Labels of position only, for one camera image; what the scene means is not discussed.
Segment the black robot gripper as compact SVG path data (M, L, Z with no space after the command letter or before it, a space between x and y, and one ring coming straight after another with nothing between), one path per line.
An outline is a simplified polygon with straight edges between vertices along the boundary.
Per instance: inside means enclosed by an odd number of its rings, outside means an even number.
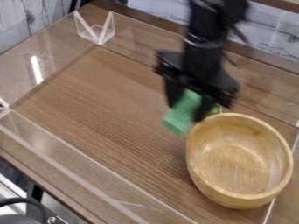
M238 98L241 84L223 68L222 45L205 47L183 42L183 50L156 51L155 72L163 77L167 103L171 108L189 89L202 96L194 121L201 122L213 110L215 102L230 108Z

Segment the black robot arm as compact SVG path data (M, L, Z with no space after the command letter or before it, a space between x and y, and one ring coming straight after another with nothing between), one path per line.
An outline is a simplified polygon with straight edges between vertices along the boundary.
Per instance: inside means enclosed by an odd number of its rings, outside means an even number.
M155 72L163 77L167 104L178 105L185 92L201 95L191 119L202 121L217 105L231 107L241 84L223 66L226 44L237 24L246 20L249 0L189 0L190 16L183 49L156 51Z

